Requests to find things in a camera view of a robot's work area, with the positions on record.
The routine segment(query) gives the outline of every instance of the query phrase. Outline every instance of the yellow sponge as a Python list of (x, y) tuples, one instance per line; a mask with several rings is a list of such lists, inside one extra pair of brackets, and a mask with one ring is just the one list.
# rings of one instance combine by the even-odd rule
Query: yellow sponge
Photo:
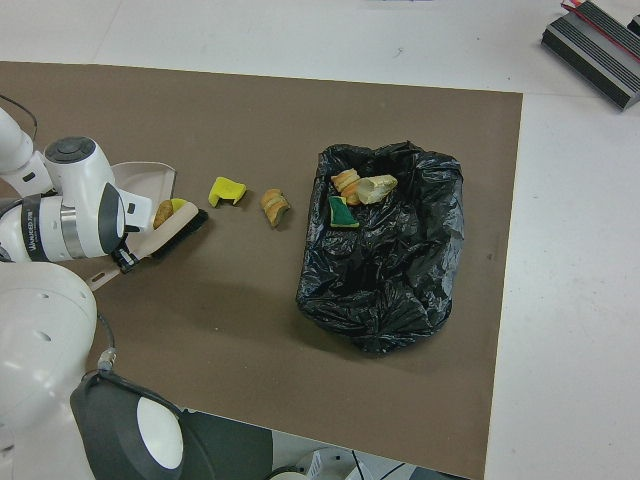
[(209, 192), (209, 203), (212, 206), (218, 205), (218, 200), (233, 200), (235, 205), (240, 201), (244, 192), (247, 191), (247, 186), (244, 183), (234, 182), (225, 177), (216, 178), (211, 192)]

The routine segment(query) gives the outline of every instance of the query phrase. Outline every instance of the plastic bag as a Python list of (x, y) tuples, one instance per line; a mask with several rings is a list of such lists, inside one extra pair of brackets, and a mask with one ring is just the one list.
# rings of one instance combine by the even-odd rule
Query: plastic bag
[[(357, 229), (329, 227), (331, 176), (390, 174), (380, 203), (350, 207)], [(437, 332), (451, 312), (463, 244), (462, 172), (448, 155), (410, 142), (320, 154), (296, 300), (320, 327), (383, 354)]]

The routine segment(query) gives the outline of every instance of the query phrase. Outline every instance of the white floor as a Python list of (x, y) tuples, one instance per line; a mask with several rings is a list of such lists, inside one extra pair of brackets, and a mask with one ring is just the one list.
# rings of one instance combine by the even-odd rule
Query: white floor
[[(638, 0), (600, 0), (623, 23)], [(640, 106), (539, 45), (559, 0), (5, 0), (0, 60), (524, 92), (486, 478), (640, 470)], [(42, 79), (46, 88), (46, 79)]]

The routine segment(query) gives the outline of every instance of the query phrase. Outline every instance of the red wire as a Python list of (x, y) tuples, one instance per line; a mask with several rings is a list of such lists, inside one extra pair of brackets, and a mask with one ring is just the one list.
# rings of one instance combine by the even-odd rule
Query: red wire
[[(573, 3), (575, 5), (575, 3), (578, 0), (570, 0), (571, 3)], [(621, 48), (622, 50), (624, 50), (625, 52), (627, 52), (629, 55), (631, 55), (636, 62), (640, 63), (640, 56), (636, 55), (634, 52), (632, 52), (631, 50), (629, 50), (627, 47), (625, 47), (624, 45), (622, 45), (620, 42), (618, 42), (615, 38), (613, 38), (611, 35), (609, 35), (607, 32), (605, 32), (602, 28), (600, 28), (599, 25), (597, 25), (596, 23), (594, 23), (591, 19), (589, 19), (589, 17), (587, 17), (584, 13), (582, 13), (580, 10), (578, 10), (576, 7), (572, 7), (571, 5), (567, 5), (566, 3), (563, 2), (560, 4), (560, 6), (562, 8), (564, 8), (565, 10), (567, 10), (568, 12), (572, 12), (575, 13), (578, 18), (580, 20), (582, 20), (583, 22), (588, 23), (589, 25), (591, 25), (593, 28), (595, 28), (598, 32), (600, 32), (607, 40), (609, 40), (611, 43), (613, 43), (616, 47)]]

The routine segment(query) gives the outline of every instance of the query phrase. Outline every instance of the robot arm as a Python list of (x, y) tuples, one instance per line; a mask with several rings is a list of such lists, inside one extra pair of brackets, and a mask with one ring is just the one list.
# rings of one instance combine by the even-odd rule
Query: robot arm
[(0, 177), (23, 197), (0, 212), (0, 253), (14, 262), (108, 255), (126, 231), (151, 225), (151, 200), (117, 188), (95, 141), (63, 138), (43, 156), (2, 109)]

